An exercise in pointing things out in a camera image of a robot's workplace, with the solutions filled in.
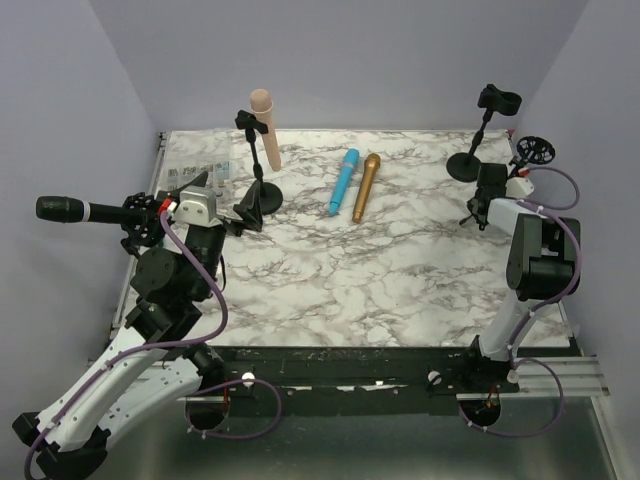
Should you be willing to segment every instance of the white marble tabletop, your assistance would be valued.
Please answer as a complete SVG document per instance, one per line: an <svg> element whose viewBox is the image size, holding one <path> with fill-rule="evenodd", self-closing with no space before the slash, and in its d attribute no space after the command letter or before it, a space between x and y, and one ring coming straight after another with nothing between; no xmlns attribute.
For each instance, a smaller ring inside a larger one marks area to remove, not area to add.
<svg viewBox="0 0 640 480"><path fill-rule="evenodd" d="M468 148L473 132L281 130L283 168L270 170L261 141L265 179L283 191L285 203L265 217L262 233L227 237L224 292L230 318L213 343L267 346L466 346L491 322L507 292L510 240L473 222L466 201L474 184L451 179L447 158ZM336 217L328 201L349 148L361 160L382 158L361 224L351 214L362 163ZM172 132L159 175L169 168L202 168L229 152L234 192L242 198L253 181L243 132ZM477 152L486 162L507 162L504 131L487 132ZM233 215L233 201L219 212ZM182 238L185 229L178 229ZM124 312L135 302L129 292ZM203 317L189 337L213 330L215 300L200 305ZM568 345L557 306L541 315L523 342Z"/></svg>

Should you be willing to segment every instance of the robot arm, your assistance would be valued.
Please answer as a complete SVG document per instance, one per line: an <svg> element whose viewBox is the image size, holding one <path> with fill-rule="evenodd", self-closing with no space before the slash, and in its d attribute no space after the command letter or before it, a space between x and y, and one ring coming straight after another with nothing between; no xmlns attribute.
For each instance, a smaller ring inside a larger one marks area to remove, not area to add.
<svg viewBox="0 0 640 480"><path fill-rule="evenodd" d="M533 325L529 321L517 337L516 328L532 307L560 293L571 281L576 267L577 252L564 230L539 212L504 198L507 167L502 164L482 164L477 190L467 206L480 230L493 225L512 236L507 262L507 285L511 289L496 317L480 335L478 344L483 357L506 362L510 342L513 355ZM580 223L572 218L561 219L580 238Z"/></svg>
<svg viewBox="0 0 640 480"><path fill-rule="evenodd" d="M242 220L216 215L215 194L203 188L204 172L191 184L158 198L138 194L123 207L92 205L66 197L41 197L37 214L58 222L120 223L125 250L138 258L131 286L139 293L126 324L93 366L51 406L23 413L13 423L20 439L40 452L38 465L51 480L87 478L107 451L133 426L163 405L201 387L224 381L222 360L204 343L180 340L198 321L193 302L211 296L211 287L184 255L155 246L164 236L160 212L189 226L186 246L213 277L227 232L260 231L262 214L256 182L234 207ZM141 246L150 247L140 255ZM131 389L138 377L168 353L188 347L166 371ZM124 357L123 352L139 349Z"/></svg>

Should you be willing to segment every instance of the microphone stand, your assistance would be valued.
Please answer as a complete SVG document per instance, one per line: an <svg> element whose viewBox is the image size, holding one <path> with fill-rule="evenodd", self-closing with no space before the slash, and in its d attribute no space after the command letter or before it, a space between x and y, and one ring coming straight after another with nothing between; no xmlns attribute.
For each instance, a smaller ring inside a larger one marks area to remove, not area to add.
<svg viewBox="0 0 640 480"><path fill-rule="evenodd" d="M258 162L258 151L256 150L256 130L258 130L260 134L265 134L269 132L269 127L259 122L255 115L245 112L244 110L238 112L236 127L238 127L238 130L244 130L244 136L251 147L253 176L260 182L260 206L262 213L265 215L275 213L282 206L282 190L280 190L277 185L263 180L264 172Z"/></svg>
<svg viewBox="0 0 640 480"><path fill-rule="evenodd" d="M467 153L456 153L447 160L447 172L459 182L471 183L478 179L480 159L475 156L476 150L484 138L484 129L491 121L494 112L506 117L518 113L522 97L517 93L504 92L495 85L487 85L480 93L478 107L486 109L482 116L482 126L473 136L471 148Z"/></svg>

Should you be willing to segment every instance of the wire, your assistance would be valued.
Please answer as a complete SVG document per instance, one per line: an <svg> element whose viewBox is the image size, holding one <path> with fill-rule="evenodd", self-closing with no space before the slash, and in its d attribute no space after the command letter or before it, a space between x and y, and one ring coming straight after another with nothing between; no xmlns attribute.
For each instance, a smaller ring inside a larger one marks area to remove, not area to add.
<svg viewBox="0 0 640 480"><path fill-rule="evenodd" d="M222 439L225 439L225 440L253 440L255 438L262 437L263 435L269 433L271 430L276 428L276 426L280 422L280 419L282 418L282 399L280 398L280 394L278 393L278 390L276 389L276 387L274 387L269 382L266 382L266 381L261 380L259 378L254 378L254 379L251 379L251 380L244 380L244 379L230 380L228 382L221 383L220 385L216 385L215 387L210 387L210 388L205 388L204 390L200 390L200 391L194 393L193 395L203 395L205 393L210 393L210 392L214 392L216 390L226 389L228 387L232 387L234 385L240 385L240 384L246 383L246 382L258 383L260 385L264 385L269 390L271 390L271 392L273 392L274 396L276 397L276 402L278 404L278 408L276 410L275 416L273 417L273 420L271 421L271 423L268 426L266 426L265 428L263 428L262 430L260 430L258 432L248 433L246 435L229 435L227 433L218 433L218 432L211 432L211 431L208 431L208 430L199 430L198 428L193 426L193 423L191 422L191 416L190 416L190 413L189 413L189 409L188 409L188 407L185 407L185 419L187 421L187 424L189 425L189 431L194 431L194 432L200 433L202 435L205 435L207 437L222 438Z"/></svg>
<svg viewBox="0 0 640 480"><path fill-rule="evenodd" d="M96 380L98 380L98 378L102 376L104 372L106 372L107 370L110 370L116 363L128 357L129 355L133 355L134 353L144 352L144 351L153 350L153 349L164 350L168 348L187 347L189 345L207 342L217 337L218 335L220 335L223 332L223 330L226 328L229 320L229 309L227 308L227 303L225 302L224 297L222 296L222 292L220 291L220 288L218 288L218 285L216 285L215 280L213 279L211 274L207 272L206 268L204 268L202 263L198 261L195 255L191 253L189 248L187 248L187 246L184 243L182 243L182 241L173 232L173 230L171 230L171 227L169 226L169 222L167 221L166 211L160 214L160 224L162 225L162 228L164 229L165 233L169 236L169 238L171 238L171 240L173 240L173 243L176 244L178 249L180 249L182 254L187 258L187 260L189 260L189 262L198 271L198 273L202 275L202 278L204 278L204 280L207 282L207 285L209 285L209 287L211 288L211 291L218 299L218 303L220 304L220 310L222 312L222 319L220 320L220 325L213 332L207 335L204 335L202 337L192 338L191 340L179 340L179 341L172 341L172 342L145 344L139 347L134 347L134 348L130 348L129 350L125 350L124 352L119 353L118 355L114 356L110 360L106 361L104 364L104 368L97 370L93 375L91 375L87 379L85 383L83 383L78 388L78 390L76 390L76 392L71 396L71 398L69 398L67 403L65 403L62 406L60 411L53 416L48 426L45 427L42 430L42 432L40 432L40 434L36 437L35 441L31 444L31 447L29 448L29 452L27 453L27 458L25 460L25 465L24 465L24 476L27 480L46 480L46 479L36 479L31 475L31 463L33 461L33 457L35 456L38 450L38 447L43 442L45 437L51 432L51 430L53 430L55 427L58 426L62 417L65 416L65 414L71 409L71 407L75 405L75 403L82 397L82 395L84 395L84 393L89 389L89 387L91 387L91 385L93 385L96 382Z"/></svg>
<svg viewBox="0 0 640 480"><path fill-rule="evenodd" d="M573 190L574 190L574 192L576 194L576 197L574 198L573 202L571 202L569 205L560 206L560 207L558 207L556 205L548 205L548 204L542 203L542 202L533 202L531 200L527 200L527 202L529 202L531 204L534 204L534 205L538 205L538 206L544 207L544 208L550 208L551 210L571 210L580 201L580 187L578 186L578 183L573 179L573 177L571 175L569 175L568 173L563 172L559 168L547 167L547 166L543 166L543 165L539 165L539 166L536 166L536 167L527 167L527 168L529 170L531 170L532 172L535 172L536 170L548 170L550 172L555 172L555 173L558 173L558 174L562 175L564 178L569 180L569 182L573 186Z"/></svg>
<svg viewBox="0 0 640 480"><path fill-rule="evenodd" d="M538 167L538 168L540 168L540 169L550 169L551 167ZM575 187L576 187L576 201L574 201L574 203L572 204L573 206L575 206L575 204L577 203L577 200L580 199L580 194L579 194L579 189L577 188L577 184L575 185ZM542 428L540 428L538 430L535 430L533 432L527 432L527 433L503 432L503 431L500 431L500 430L494 430L492 428L483 427L483 426L480 426L480 425L478 425L476 423L473 423L471 420L469 420L469 418L464 413L464 411L462 410L462 407L460 405L458 405L458 410L459 410L460 415L462 416L462 418L467 423L467 426L469 426L470 428L473 428L475 430L478 430L478 431L481 431L481 432L484 432L484 433L489 433L491 435L495 435L495 436L498 436L498 437L530 438L530 437L535 437L535 436L538 436L538 435L542 435L543 433L547 433L549 430L551 430L552 428L554 428L558 424L558 422L560 421L560 418L562 417L562 415L564 413L564 407L566 405L566 399L565 399L565 396L564 396L564 390L562 388L562 384L560 382L560 378L553 371L553 369L549 365L547 365L546 363L544 363L544 362L542 362L542 361L540 361L538 359L535 359L535 358L522 358L522 359L516 361L515 358L514 358L514 355L513 355L513 346L514 346L514 343L515 343L516 339L518 338L518 335L520 335L522 330L524 330L524 328L526 327L527 323L529 322L529 320L535 314L536 311L540 310L541 308L543 308L543 307L545 307L547 305L551 305L553 303L559 302L563 297L568 295L574 289L574 287L578 283L578 280L580 279L580 272L582 270L582 251L580 250L580 244L578 243L578 239L573 234L571 229L567 226L567 224L564 223L555 214L545 210L545 208L550 208L550 207L545 207L544 205L542 205L540 203L535 203L535 202L531 202L531 201L524 201L524 200L519 200L519 201L517 201L517 203L519 205L523 206L524 208L526 208L527 210L531 210L534 213L544 214L546 217L548 217L551 220L553 220L554 222L556 222L558 224L558 226L564 231L564 233L569 237L569 239L571 240L571 243L573 245L573 248L576 251L576 261L575 261L575 268L574 268L574 271L573 271L573 276L571 277L571 280L569 281L567 286L560 293L558 293L557 295L555 295L555 296L553 296L553 297L551 297L551 298L549 298L547 300L544 300L544 301L534 305L533 307L531 307L531 309L522 317L520 322L518 322L518 325L516 325L516 328L514 329L514 331L511 334L511 336L509 337L508 344L507 344L507 352L509 354L509 362L511 363L511 366L512 366L512 368L514 370L517 370L518 367L520 365L522 365L523 363L536 363L536 364L540 365L542 368L544 368L545 370L547 370L551 374L551 376L553 377L553 379L556 382L556 385L558 386L558 395L559 395L559 399L560 399L560 405L559 405L558 410L556 411L553 419L545 427L542 427Z"/></svg>
<svg viewBox="0 0 640 480"><path fill-rule="evenodd" d="M468 427L473 428L474 430L478 430L479 432L488 433L490 435L495 435L496 437L531 438L531 437L536 437L538 435L542 435L543 433L547 433L549 430L551 430L552 428L554 428L558 424L558 422L560 421L560 418L562 417L562 413L563 413L564 407L566 405L566 399L565 399L565 396L564 396L564 390L562 388L562 384L560 383L560 378L558 377L558 374L556 372L554 372L549 365L547 365L544 362L541 362L540 360L538 360L536 358L523 358L518 362L518 365L523 364L523 363L527 363L527 362L537 363L542 368L547 370L551 374L553 379L555 380L556 385L558 386L560 405L558 406L558 410L556 411L556 414L554 415L553 419L547 424L547 426L545 426L545 427L543 427L543 428L541 428L539 430L535 430L533 432L525 432L525 433L512 433L512 432L503 432L503 431L500 431L500 430L494 430L492 428L483 427L481 425L478 425L477 423L473 423L471 420L469 420L469 417L467 417L467 414L464 413L464 410L462 409L462 406L458 405L458 411L460 412L460 415L462 416L463 420L467 423Z"/></svg>

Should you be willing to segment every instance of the gray wall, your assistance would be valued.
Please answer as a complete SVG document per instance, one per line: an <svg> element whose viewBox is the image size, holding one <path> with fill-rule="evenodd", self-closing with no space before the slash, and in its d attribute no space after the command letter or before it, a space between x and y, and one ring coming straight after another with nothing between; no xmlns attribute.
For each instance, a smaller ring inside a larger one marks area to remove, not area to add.
<svg viewBox="0 0 640 480"><path fill-rule="evenodd" d="M484 85L536 92L586 0L91 0L160 129L472 128ZM497 118L493 126L513 126Z"/></svg>
<svg viewBox="0 0 640 480"><path fill-rule="evenodd" d="M567 310L582 343L603 364L634 455L640 452L638 20L637 0L591 0L518 127L550 140L556 166L582 187L571 215L582 222L586 258ZM543 193L562 201L568 191L549 178ZM637 455L635 461L640 472Z"/></svg>
<svg viewBox="0 0 640 480"><path fill-rule="evenodd" d="M12 0L0 15L0 478L10 429L69 388L107 340L127 257L117 226L36 219L39 195L121 202L144 190L155 128L86 0Z"/></svg>

